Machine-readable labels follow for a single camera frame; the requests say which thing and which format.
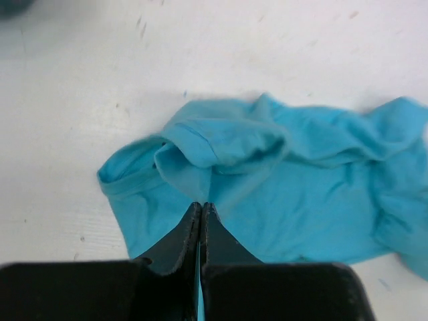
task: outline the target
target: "turquoise fabric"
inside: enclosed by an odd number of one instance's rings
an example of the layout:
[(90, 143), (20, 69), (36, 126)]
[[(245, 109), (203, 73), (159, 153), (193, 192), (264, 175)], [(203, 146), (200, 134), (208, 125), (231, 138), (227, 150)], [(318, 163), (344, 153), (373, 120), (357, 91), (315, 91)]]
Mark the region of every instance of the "turquoise fabric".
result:
[(398, 98), (367, 114), (205, 100), (98, 171), (130, 257), (192, 201), (266, 262), (355, 263), (390, 251), (428, 279), (428, 110)]

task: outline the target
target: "garment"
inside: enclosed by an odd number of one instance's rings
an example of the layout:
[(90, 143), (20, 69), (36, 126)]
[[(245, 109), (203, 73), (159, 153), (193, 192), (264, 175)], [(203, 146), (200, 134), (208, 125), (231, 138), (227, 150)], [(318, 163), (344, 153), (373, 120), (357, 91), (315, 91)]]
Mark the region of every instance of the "garment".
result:
[(428, 109), (398, 98), (366, 114), (193, 101), (98, 171), (136, 257), (192, 201), (265, 262), (355, 263), (390, 251), (428, 280)]

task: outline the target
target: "white surface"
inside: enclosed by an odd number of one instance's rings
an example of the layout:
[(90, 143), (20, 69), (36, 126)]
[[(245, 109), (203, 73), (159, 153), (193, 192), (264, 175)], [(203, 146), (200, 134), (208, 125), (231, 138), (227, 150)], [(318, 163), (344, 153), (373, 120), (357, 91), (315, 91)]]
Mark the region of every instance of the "white surface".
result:
[[(0, 260), (126, 257), (96, 170), (189, 99), (428, 102), (427, 16), (423, 0), (37, 0), (0, 21)], [(355, 268), (379, 321), (428, 320), (428, 282), (394, 255)]]

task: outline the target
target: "dark object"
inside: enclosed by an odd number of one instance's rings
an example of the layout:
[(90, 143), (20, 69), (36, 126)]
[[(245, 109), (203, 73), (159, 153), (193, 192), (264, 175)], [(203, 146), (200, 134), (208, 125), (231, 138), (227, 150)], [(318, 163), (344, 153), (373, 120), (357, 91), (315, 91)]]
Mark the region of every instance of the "dark object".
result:
[(0, 320), (196, 320), (199, 263), (206, 321), (375, 320), (350, 268), (264, 264), (197, 203), (132, 261), (4, 267)]
[(27, 9), (35, 0), (0, 0), (1, 15), (15, 15)]

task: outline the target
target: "white table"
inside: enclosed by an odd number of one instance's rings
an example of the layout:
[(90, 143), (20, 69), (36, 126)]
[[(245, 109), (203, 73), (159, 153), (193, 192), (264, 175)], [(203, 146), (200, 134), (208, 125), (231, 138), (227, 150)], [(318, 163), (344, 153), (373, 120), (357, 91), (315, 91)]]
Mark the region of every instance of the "white table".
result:
[[(0, 260), (121, 259), (95, 173), (187, 100), (428, 102), (428, 2), (37, 0), (0, 21)], [(394, 255), (354, 267), (379, 321), (428, 320)]]

